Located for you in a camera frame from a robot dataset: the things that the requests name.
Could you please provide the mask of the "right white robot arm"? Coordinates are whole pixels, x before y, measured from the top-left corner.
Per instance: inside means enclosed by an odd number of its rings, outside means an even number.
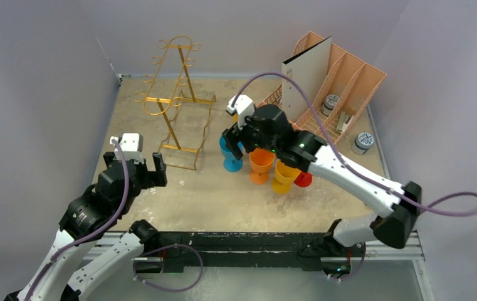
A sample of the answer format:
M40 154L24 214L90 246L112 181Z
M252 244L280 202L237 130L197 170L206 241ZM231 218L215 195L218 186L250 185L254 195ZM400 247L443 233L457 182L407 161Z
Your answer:
M290 168L334 183L373 211L369 216L334 222L324 239L330 254L339 255L357 243L375 240L395 249L405 247L419 215L410 204L421 202L418 184L391 181L336 154L320 136L295 130L276 105L255 107L247 98L231 102L226 111L237 116L233 126L222 132L235 158L266 150Z

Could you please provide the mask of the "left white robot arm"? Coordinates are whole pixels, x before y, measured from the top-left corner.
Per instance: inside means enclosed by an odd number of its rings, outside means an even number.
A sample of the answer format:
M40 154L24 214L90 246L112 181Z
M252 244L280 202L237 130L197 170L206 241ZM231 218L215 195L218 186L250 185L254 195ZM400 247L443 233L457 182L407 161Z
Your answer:
M167 185L162 154L152 154L150 171L140 152L117 151L103 155L106 168L83 194L71 201L61 217L54 242L39 270L21 290L6 300L85 300L121 262L141 253L152 256L159 250L157 232L147 221L91 263L80 266L85 255L105 232L128 213L143 190Z

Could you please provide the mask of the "red wine glass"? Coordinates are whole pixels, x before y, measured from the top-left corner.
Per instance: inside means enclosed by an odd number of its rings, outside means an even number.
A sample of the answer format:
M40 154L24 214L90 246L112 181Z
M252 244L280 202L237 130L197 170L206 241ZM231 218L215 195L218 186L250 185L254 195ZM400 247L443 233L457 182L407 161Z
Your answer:
M308 187L313 181L313 176L307 172L301 172L294 180L294 184L298 187Z

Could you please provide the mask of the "orange wine glass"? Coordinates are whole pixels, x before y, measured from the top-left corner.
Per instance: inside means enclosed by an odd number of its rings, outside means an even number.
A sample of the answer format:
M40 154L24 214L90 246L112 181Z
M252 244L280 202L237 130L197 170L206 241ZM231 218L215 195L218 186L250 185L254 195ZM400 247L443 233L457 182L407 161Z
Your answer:
M266 184L270 176L270 170L275 161L275 154L264 149L255 149L249 154L251 170L249 178L257 185Z

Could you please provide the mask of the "blue wine glass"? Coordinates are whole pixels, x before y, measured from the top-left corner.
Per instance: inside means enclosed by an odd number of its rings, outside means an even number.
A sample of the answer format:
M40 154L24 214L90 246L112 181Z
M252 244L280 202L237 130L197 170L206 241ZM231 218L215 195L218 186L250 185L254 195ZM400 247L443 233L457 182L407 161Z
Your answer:
M220 136L219 146L221 154L224 156L223 167L228 172L238 172L243 167L243 161L236 159L233 153L226 147L226 141L223 136Z

